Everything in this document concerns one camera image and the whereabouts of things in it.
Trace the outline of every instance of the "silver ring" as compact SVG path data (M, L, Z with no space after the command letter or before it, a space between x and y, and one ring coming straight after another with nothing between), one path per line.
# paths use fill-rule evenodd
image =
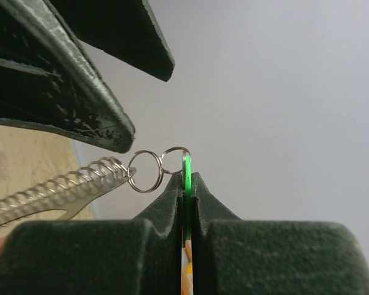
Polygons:
M131 158L131 160L130 160L130 162L129 162L129 167L128 167L127 171L130 171L131 163L132 163L132 162L134 161L134 159L135 159L136 157L138 157L140 154L149 154L149 155L152 155L152 156L154 157L154 159L155 159L155 160L156 160L156 162L157 162L157 166L158 166L158 168L159 168L159 176L157 177L156 182L154 183L154 185L153 185L150 189L142 190L142 189L137 188L137 186L136 186L136 185L135 185L135 183L134 183L134 177L133 177L133 178L131 178L131 179L129 180L129 184L130 184L130 186L131 186L134 190L136 190L137 192L142 192L142 193L144 193L144 192L152 192L152 191L156 190L156 189L160 186L160 184L161 184L161 182L162 182L162 179L163 179L163 177L164 177L164 174L163 174L163 171L162 171L162 161L161 161L161 159L159 158L159 156L158 156L158 155L156 155L155 153L153 153L153 152L151 152L151 151L146 151L146 150L138 151L138 152L136 152L136 153L135 153L135 155Z
M183 151L183 152L187 152L190 156L190 160L191 160L191 154L190 154L190 151L188 149L186 149L185 147L182 147L182 146L175 146L175 147L171 147L170 149L167 149L165 152L163 152L160 156L160 160L161 160L161 171L165 174L170 174L170 175L174 175L174 174L178 174L178 173L181 173L183 171L183 169L181 170L178 170L178 171L175 171L175 172L171 172L169 170L166 170L164 169L164 166L162 164L162 159L168 155L170 152L173 152L173 151Z

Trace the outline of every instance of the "metal spring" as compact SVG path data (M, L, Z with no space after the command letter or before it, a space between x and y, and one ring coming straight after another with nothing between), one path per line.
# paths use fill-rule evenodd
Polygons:
M78 197L77 194L61 193L68 191L71 187L87 189L92 186L114 186L115 178L124 177L127 173L128 169L123 166L121 161L114 157L103 157L98 161L91 162L86 167L81 167L77 171L71 171L66 175L59 175L54 179L39 183L25 191L16 192L6 198L0 199L0 214L9 210L22 208L37 199L46 199L52 195L56 196L55 202L57 203L74 202ZM7 227L10 223L1 225L0 229Z

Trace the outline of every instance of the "white wall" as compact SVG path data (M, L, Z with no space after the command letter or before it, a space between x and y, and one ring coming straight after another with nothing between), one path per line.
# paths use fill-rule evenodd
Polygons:
M341 222L369 261L369 1L150 3L176 61L168 83L86 46L137 128L117 156L186 146L241 218ZM110 154L76 146L82 163ZM136 165L151 183L155 168ZM122 187L97 216L131 218L160 192Z

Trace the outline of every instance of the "beige fabric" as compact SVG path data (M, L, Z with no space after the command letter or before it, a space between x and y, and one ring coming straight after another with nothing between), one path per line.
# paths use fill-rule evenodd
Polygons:
M68 138L46 132L0 126L0 199L79 167ZM55 219L49 211L28 219ZM88 206L75 219L93 219ZM0 237L16 224L0 230Z

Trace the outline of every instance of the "coiled spring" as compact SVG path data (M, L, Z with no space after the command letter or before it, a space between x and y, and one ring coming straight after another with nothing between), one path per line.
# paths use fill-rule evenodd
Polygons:
M103 157L86 167L59 175L22 192L0 199L0 228L31 214L52 210L83 198L92 190L108 192L129 169L114 157Z

